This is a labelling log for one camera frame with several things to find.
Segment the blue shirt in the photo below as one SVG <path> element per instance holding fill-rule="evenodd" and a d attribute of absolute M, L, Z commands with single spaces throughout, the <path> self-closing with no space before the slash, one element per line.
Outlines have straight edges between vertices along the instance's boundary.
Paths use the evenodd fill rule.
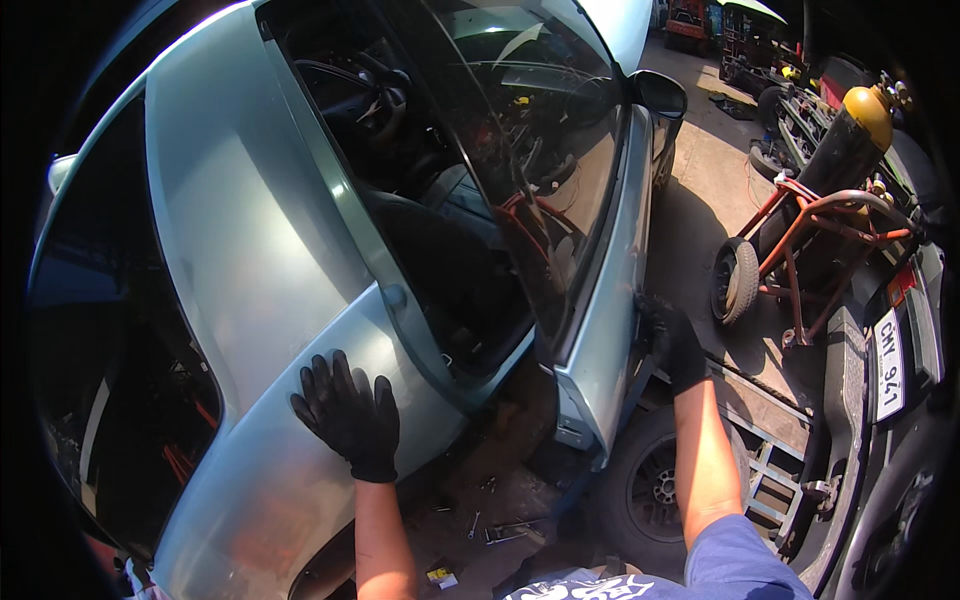
<path fill-rule="evenodd" d="M 724 516 L 697 536 L 686 557 L 685 586 L 652 575 L 595 578 L 592 571 L 576 569 L 562 580 L 518 589 L 505 600 L 813 600 L 743 515 Z"/>

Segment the car window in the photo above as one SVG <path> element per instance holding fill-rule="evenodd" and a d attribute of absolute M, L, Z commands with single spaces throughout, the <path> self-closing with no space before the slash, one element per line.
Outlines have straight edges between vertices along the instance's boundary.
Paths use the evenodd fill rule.
<path fill-rule="evenodd" d="M 221 399 L 157 243 L 142 99 L 68 186 L 30 291 L 31 383 L 63 481 L 103 533 L 149 560 Z"/>
<path fill-rule="evenodd" d="M 416 8 L 387 3 L 384 12 L 457 135 L 540 331 L 556 345 L 577 322 L 612 196 L 623 114 L 612 60 L 573 2 L 425 4 L 432 23 Z"/>

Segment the red machine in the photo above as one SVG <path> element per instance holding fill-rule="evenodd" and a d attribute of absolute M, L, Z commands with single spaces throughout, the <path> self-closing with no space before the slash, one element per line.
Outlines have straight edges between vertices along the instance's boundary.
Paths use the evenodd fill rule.
<path fill-rule="evenodd" d="M 670 0 L 666 35 L 663 45 L 667 48 L 687 43 L 696 45 L 701 55 L 707 53 L 707 27 L 704 19 L 704 2 L 701 0 Z"/>

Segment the rear door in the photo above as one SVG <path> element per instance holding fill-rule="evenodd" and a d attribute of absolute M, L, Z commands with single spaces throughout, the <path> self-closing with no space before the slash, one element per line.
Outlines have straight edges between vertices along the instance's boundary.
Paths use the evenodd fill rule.
<path fill-rule="evenodd" d="M 511 251 L 556 376 L 557 438 L 604 457 L 642 281 L 650 119 L 579 5 L 384 3 Z"/>

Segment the gloved hand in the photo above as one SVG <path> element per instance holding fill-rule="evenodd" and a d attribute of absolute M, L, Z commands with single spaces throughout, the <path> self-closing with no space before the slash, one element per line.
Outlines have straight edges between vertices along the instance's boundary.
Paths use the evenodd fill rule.
<path fill-rule="evenodd" d="M 649 341 L 654 363 L 670 376 L 670 391 L 676 397 L 710 377 L 704 349 L 690 319 L 659 300 L 635 298 L 641 337 Z"/>
<path fill-rule="evenodd" d="M 320 355 L 313 357 L 313 371 L 300 370 L 303 396 L 293 394 L 290 403 L 310 431 L 350 463 L 354 479 L 373 483 L 396 480 L 394 454 L 400 441 L 400 415 L 396 410 L 390 380 L 379 375 L 363 393 L 353 383 L 347 356 L 333 352 L 333 374 Z"/>

